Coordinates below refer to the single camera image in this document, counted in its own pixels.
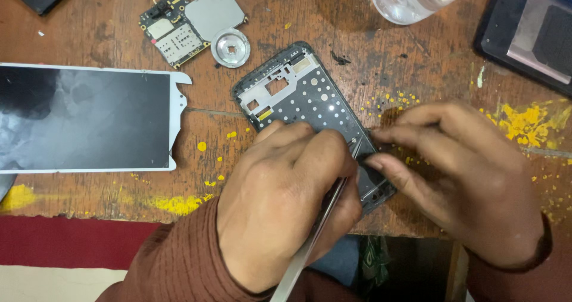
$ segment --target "sleeve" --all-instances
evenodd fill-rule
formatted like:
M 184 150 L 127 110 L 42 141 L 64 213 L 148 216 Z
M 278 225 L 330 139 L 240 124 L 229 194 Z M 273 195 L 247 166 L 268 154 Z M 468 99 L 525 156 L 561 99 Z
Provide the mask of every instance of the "sleeve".
M 572 301 L 572 248 L 570 233 L 553 229 L 553 250 L 539 266 L 526 273 L 507 273 L 471 257 L 467 287 L 476 302 Z
M 218 248 L 218 197 L 176 224 L 160 226 L 143 243 L 123 282 L 97 302 L 260 301 L 235 283 Z

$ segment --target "red fabric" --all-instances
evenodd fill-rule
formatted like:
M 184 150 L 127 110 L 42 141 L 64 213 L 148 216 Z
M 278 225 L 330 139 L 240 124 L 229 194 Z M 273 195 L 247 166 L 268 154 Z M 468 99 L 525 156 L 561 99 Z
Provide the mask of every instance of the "red fabric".
M 129 269 L 160 223 L 0 216 L 0 265 Z

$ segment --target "hand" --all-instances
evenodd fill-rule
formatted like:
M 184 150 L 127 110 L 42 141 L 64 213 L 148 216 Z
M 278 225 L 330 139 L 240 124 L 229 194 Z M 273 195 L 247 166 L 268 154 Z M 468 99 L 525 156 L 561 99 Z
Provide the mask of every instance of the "hand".
M 231 276 L 258 293 L 278 284 L 306 240 L 325 193 L 338 177 L 344 192 L 308 263 L 327 253 L 361 218 L 357 162 L 335 130 L 276 120 L 240 158 L 218 202 L 220 250 Z
M 519 268 L 534 257 L 543 225 L 526 160 L 480 112 L 458 104 L 418 106 L 372 137 L 413 149 L 448 175 L 431 185 L 389 154 L 367 161 L 482 259 Z

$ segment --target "wooden desk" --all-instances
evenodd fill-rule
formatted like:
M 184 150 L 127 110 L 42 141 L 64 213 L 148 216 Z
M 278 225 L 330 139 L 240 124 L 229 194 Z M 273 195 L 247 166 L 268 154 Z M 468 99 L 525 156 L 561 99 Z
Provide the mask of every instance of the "wooden desk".
M 40 18 L 19 0 L 0 0 L 0 61 L 172 70 L 137 25 L 152 1 L 63 0 Z M 236 1 L 249 16 L 239 29 L 251 43 L 251 57 L 238 69 L 217 69 L 207 50 L 182 66 L 194 85 L 181 89 L 189 106 L 173 148 L 175 171 L 19 175 L 1 213 L 170 222 L 191 212 L 221 193 L 225 181 L 219 176 L 229 176 L 254 138 L 231 98 L 231 87 L 288 44 L 305 40 L 366 127 L 388 126 L 402 108 L 418 103 L 459 99 L 501 120 L 514 142 L 538 139 L 536 146 L 530 140 L 521 145 L 534 169 L 531 182 L 554 224 L 572 229 L 572 218 L 567 219 L 572 217 L 572 128 L 566 124 L 571 105 L 473 52 L 486 0 L 458 0 L 409 27 L 383 19 L 370 0 Z M 335 65 L 330 50 L 352 63 Z M 206 143 L 205 151 L 197 148 L 200 142 Z M 412 154 L 395 152 L 416 170 L 431 169 L 417 157 L 407 159 Z M 354 231 L 440 235 L 402 195 Z

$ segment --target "metal tweezers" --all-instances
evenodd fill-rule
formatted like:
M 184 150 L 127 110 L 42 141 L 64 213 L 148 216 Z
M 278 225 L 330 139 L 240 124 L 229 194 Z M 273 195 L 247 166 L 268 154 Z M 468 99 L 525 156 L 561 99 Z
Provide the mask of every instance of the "metal tweezers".
M 352 151 L 352 157 L 355 159 L 358 155 L 358 152 L 361 148 L 361 140 L 360 137 L 355 143 L 353 142 L 355 139 L 350 141 L 350 145 L 354 144 L 354 151 Z M 324 225 L 328 220 L 330 213 L 333 210 L 333 207 L 336 205 L 340 194 L 343 192 L 344 187 L 348 178 L 338 178 L 336 182 L 333 184 L 332 188 L 326 193 L 324 196 L 324 200 L 322 201 L 322 207 L 318 213 L 318 217 L 316 218 L 316 222 L 312 226 L 308 238 L 304 241 L 304 244 L 299 248 L 299 250 L 294 254 L 292 257 L 292 261 L 290 261 L 290 265 L 288 269 L 284 273 L 282 277 L 282 281 L 278 284 L 278 287 L 274 291 L 274 295 L 270 299 L 270 302 L 286 302 L 288 297 L 290 296 L 290 292 L 294 288 L 296 284 L 296 280 L 300 276 L 300 273 L 306 266 L 306 262 L 308 261 L 308 257 L 310 253 L 312 253 L 312 249 L 318 238 L 320 236 L 321 231 L 324 229 Z

